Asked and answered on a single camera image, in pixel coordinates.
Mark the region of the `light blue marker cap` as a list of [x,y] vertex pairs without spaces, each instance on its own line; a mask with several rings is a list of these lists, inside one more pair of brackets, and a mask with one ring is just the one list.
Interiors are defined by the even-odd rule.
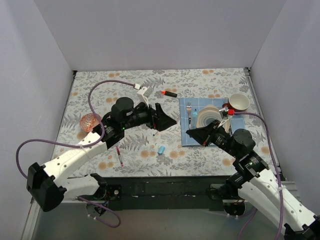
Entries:
[[159,149],[158,149],[158,151],[157,151],[157,153],[159,154],[159,155],[162,155],[164,152],[165,152],[165,147],[162,145]]

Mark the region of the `pink pen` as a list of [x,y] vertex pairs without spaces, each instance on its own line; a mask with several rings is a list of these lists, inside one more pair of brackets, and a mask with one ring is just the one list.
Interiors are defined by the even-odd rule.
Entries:
[[120,153],[120,149],[119,149],[118,146],[116,146],[116,151],[117,151],[117,155],[118,155],[118,159],[119,159],[120,165],[121,165],[121,167],[124,167],[124,163],[123,163],[122,156],[121,156],[121,153]]

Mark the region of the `light blue marker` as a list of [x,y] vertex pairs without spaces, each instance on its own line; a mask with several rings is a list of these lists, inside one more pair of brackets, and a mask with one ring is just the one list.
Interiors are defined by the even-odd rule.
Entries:
[[194,109],[194,111],[191,114],[191,124],[193,126],[197,126],[197,119],[198,119],[198,112],[196,109]]

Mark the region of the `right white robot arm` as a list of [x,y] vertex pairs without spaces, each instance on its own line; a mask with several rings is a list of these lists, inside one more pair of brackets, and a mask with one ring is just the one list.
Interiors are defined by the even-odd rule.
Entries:
[[320,217],[307,209],[274,175],[254,151],[251,133],[237,129],[232,135],[215,120],[186,131],[200,145],[216,145],[232,157],[236,173],[220,187],[232,199],[242,198],[277,227],[286,240],[318,240]]

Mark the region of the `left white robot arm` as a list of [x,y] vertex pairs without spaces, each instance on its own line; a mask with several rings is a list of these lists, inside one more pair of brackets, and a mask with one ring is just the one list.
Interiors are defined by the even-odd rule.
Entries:
[[93,159],[116,145],[125,136],[125,130],[146,125],[149,129],[162,132],[176,125],[176,120],[166,115],[159,103],[155,108],[140,102],[134,106],[131,98],[121,97],[104,115],[102,124],[93,128],[75,148],[59,157],[28,168],[27,190],[44,212],[56,208],[64,197],[92,196],[101,200],[106,196],[107,184],[96,173],[81,177],[80,184],[72,183],[69,176]]

